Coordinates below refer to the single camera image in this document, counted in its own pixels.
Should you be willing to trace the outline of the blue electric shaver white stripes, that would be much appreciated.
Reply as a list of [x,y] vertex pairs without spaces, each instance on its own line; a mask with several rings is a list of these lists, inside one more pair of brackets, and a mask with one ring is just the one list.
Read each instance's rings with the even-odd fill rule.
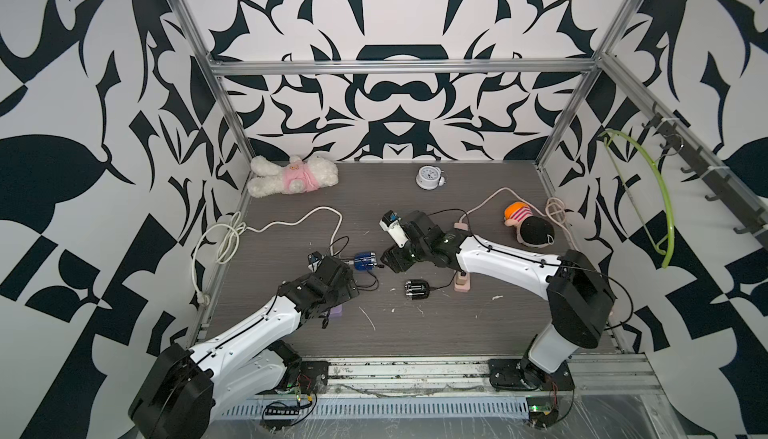
[[376,253],[372,251],[356,254],[352,263],[354,269],[357,271],[373,271],[378,267]]

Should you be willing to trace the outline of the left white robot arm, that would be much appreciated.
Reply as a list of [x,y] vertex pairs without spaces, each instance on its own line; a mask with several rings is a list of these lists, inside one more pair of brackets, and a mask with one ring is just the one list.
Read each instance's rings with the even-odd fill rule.
[[358,294],[352,268],[323,257],[227,331],[191,348],[173,344],[161,352],[129,418],[145,438],[200,438],[213,420],[245,399],[292,390],[302,359],[285,337]]

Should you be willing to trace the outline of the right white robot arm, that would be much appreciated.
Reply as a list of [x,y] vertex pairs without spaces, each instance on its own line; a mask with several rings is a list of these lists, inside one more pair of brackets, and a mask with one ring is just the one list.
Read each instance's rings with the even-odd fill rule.
[[403,218],[389,211],[379,225],[394,241],[381,260],[395,273],[428,262],[495,278],[547,301],[551,319],[528,348],[524,371],[551,375],[577,350],[599,345],[616,296],[609,278],[581,252],[534,253],[488,241],[469,230],[444,231],[422,211]]

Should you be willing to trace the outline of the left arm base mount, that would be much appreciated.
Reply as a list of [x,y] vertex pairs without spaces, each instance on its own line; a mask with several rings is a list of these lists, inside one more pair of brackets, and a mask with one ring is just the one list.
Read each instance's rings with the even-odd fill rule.
[[295,391],[311,394],[323,390],[328,384],[330,363],[322,360],[304,360],[290,345],[282,340],[267,347],[275,353],[278,364],[284,367],[280,381],[272,389],[275,393]]

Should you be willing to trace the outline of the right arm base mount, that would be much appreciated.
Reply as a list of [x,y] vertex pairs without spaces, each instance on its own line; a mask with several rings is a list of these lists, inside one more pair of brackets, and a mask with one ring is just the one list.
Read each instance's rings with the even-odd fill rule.
[[563,361],[553,373],[547,373],[528,358],[533,341],[519,359],[490,359],[490,385],[497,391],[557,392],[574,391],[575,383],[568,363]]

